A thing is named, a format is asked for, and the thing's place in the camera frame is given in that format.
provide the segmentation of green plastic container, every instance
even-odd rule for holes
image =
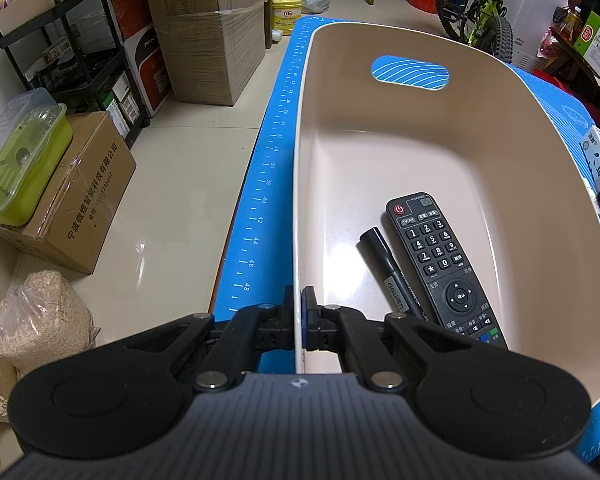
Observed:
[[[0,113],[0,224],[27,223],[74,134],[66,106],[43,88]]]

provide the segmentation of black metal shelf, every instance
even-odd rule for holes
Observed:
[[[52,9],[46,10],[39,16],[29,20],[27,23],[23,23],[6,36],[3,36],[0,33],[0,48],[11,46],[16,41],[21,40],[32,32],[45,27],[45,25],[49,25],[55,20],[60,20],[64,14],[68,13],[71,9],[81,4],[83,1],[84,0],[62,0]]]
[[[75,88],[50,92],[51,96],[56,101],[64,103],[75,102],[79,100],[86,100],[87,102],[96,101],[100,110],[105,110],[106,108],[100,95],[100,88],[102,88],[104,83],[116,71],[116,69],[122,67],[123,71],[126,73],[126,78],[128,79],[129,86],[133,92],[138,109],[140,110],[138,118],[135,120],[134,124],[131,125],[130,131],[125,137],[126,145],[131,147],[136,141],[136,138],[138,137],[138,134],[142,128],[149,126],[151,119],[149,118],[146,106],[144,105],[144,101],[142,100],[142,96],[138,90],[136,80],[129,69],[128,60],[126,59],[126,54],[120,41],[120,37],[118,36],[115,22],[113,21],[107,0],[100,1],[109,25],[111,36],[115,43],[115,49],[113,49],[114,53],[111,59],[107,61],[106,65],[100,69],[96,75],[93,75],[88,70],[84,53],[77,44],[77,40],[75,39],[74,33],[66,16],[69,10],[78,6],[83,1],[84,0],[55,0],[55,6],[52,9],[45,11],[43,14],[40,14],[32,20],[29,20],[27,23],[23,23],[21,26],[5,36],[0,33],[0,48],[5,51],[25,90],[32,90],[34,86],[24,76],[24,72],[14,58],[10,47],[17,41],[25,38],[33,32],[36,32],[37,30],[42,32],[46,44],[51,46],[52,43],[48,33],[46,32],[45,26],[49,25],[55,20],[60,20],[62,27],[64,28],[64,32],[69,40],[69,44],[74,51],[80,71],[82,72],[82,80],[85,82]]]

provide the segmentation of blue silicone mat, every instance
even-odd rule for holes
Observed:
[[[294,139],[302,68],[314,30],[336,22],[318,16],[298,20],[289,41],[269,106],[260,127],[227,247],[216,295],[217,319],[229,319],[240,307],[280,303],[292,283],[292,186]],[[522,70],[512,68],[538,99],[571,152],[581,175],[594,188],[580,138],[593,124],[584,106],[572,96]],[[437,65],[382,56],[371,67],[378,79],[440,88],[448,78]],[[260,371],[292,372],[292,352],[269,352]],[[584,460],[600,452],[600,403],[578,448]]]

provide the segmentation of black marker pen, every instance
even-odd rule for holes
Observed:
[[[416,298],[409,283],[400,272],[400,267],[395,262],[391,249],[382,238],[378,228],[373,227],[362,233],[360,243],[362,243],[378,273],[382,276],[384,285],[389,290],[391,297],[394,298],[400,312],[428,321],[429,319],[422,311],[418,298]]]

